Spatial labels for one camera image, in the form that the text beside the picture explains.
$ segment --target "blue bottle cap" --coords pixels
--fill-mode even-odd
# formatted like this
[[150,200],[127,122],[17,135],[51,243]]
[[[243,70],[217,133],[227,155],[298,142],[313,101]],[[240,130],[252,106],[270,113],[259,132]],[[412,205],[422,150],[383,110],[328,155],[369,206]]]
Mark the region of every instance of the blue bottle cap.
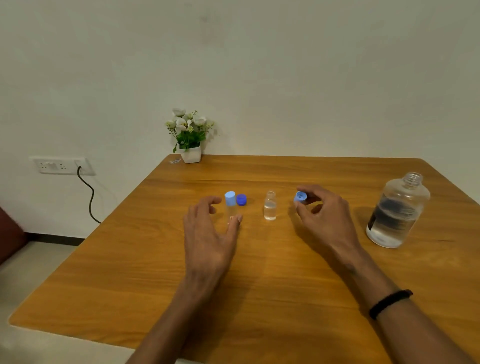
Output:
[[293,201],[303,202],[307,199],[307,194],[305,192],[297,192]]
[[235,197],[235,192],[230,191],[225,194],[225,202],[227,206],[235,206],[237,204],[237,199]]
[[244,194],[238,195],[237,204],[239,204],[239,206],[245,206],[247,204],[247,196]]

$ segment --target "light blue cap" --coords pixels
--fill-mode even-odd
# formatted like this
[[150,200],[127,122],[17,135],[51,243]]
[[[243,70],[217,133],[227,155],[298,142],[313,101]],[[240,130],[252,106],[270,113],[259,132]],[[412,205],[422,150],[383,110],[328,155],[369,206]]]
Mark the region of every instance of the light blue cap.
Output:
[[227,203],[227,206],[236,206],[237,204],[237,198],[235,196],[235,192],[230,191],[225,194],[225,202]]
[[307,199],[307,194],[305,192],[297,192],[293,201],[303,202]]

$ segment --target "forearm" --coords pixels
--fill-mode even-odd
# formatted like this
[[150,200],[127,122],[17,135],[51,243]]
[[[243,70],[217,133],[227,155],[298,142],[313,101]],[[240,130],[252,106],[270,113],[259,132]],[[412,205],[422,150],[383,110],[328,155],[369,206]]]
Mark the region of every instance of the forearm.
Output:
[[205,301],[183,281],[175,296],[131,356],[127,364],[173,364],[178,359],[187,338],[193,317]]
[[[369,309],[399,290],[365,251],[356,252],[347,268]],[[474,363],[409,299],[383,310],[377,322],[400,364]]]

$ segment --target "floor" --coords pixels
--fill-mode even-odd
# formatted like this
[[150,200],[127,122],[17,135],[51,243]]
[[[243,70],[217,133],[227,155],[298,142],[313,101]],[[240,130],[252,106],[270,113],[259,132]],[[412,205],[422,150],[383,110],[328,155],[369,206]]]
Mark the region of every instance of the floor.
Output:
[[8,318],[76,247],[31,242],[0,266],[1,364],[123,364],[133,350],[8,324]]

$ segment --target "baseboard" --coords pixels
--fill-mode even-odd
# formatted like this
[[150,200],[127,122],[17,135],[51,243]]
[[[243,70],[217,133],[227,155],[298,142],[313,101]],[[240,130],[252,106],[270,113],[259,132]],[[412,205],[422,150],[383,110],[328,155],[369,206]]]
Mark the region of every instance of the baseboard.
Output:
[[29,242],[79,246],[85,240],[82,238],[72,238],[70,236],[37,234],[34,232],[26,232],[25,234]]

